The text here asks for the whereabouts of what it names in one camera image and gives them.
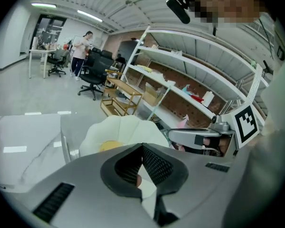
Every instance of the gray floor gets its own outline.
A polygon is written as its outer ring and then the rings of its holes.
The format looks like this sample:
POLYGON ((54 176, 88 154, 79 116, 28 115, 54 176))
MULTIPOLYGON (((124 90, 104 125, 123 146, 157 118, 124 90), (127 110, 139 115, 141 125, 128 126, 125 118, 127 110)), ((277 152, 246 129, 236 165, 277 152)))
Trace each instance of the gray floor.
POLYGON ((88 83, 71 78, 69 68, 60 78, 52 74, 44 79, 40 60, 32 60, 29 79, 28 65, 24 60, 0 72, 0 116, 70 111, 61 115, 61 128, 70 150, 78 149, 88 128, 106 118, 100 109, 101 94, 96 93, 96 101, 91 92, 78 96, 80 86, 88 83))

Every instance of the white desk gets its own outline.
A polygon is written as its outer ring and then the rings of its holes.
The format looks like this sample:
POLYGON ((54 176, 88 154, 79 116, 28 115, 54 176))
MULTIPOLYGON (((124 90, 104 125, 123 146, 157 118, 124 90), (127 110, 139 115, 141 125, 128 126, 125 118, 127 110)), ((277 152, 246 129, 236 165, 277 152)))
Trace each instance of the white desk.
POLYGON ((24 193, 70 162, 60 115, 0 116, 0 190, 24 193))
POLYGON ((43 66, 43 78, 46 78, 46 67, 47 67, 47 60, 48 60, 48 54, 51 52, 56 52, 56 50, 29 50, 30 54, 29 54, 29 63, 28 63, 28 77, 31 77, 31 73, 30 73, 30 67, 31 67, 31 63, 32 63, 32 54, 33 53, 38 53, 38 54, 45 54, 45 59, 44 59, 44 66, 43 66))

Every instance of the ceiling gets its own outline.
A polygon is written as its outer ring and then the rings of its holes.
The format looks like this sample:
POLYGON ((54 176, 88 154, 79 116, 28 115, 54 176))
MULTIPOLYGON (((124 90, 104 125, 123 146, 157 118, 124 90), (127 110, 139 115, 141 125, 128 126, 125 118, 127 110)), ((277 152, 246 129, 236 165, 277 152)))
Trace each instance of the ceiling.
POLYGON ((208 30, 209 25, 192 17, 189 25, 184 25, 167 7, 166 0, 31 0, 55 4, 56 9, 40 9, 41 12, 83 20, 106 33, 152 26, 169 28, 192 28, 208 30), (82 10, 103 20, 102 23, 80 15, 82 10))

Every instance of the white cloth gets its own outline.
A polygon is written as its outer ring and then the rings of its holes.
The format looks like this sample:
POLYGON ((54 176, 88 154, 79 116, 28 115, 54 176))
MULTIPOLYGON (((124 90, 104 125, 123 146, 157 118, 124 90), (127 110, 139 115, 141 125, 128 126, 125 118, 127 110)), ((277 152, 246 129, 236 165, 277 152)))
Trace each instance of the white cloth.
POLYGON ((101 123, 92 125, 79 147, 80 156, 98 153, 106 141, 118 141, 124 145, 154 143, 169 148, 169 143, 155 123, 134 115, 109 116, 101 123))
POLYGON ((86 58, 86 49, 90 46, 90 43, 85 38, 81 38, 75 44, 81 44, 81 43, 83 43, 83 45, 75 47, 75 51, 74 51, 73 57, 76 57, 76 58, 79 58, 79 59, 85 59, 86 58))

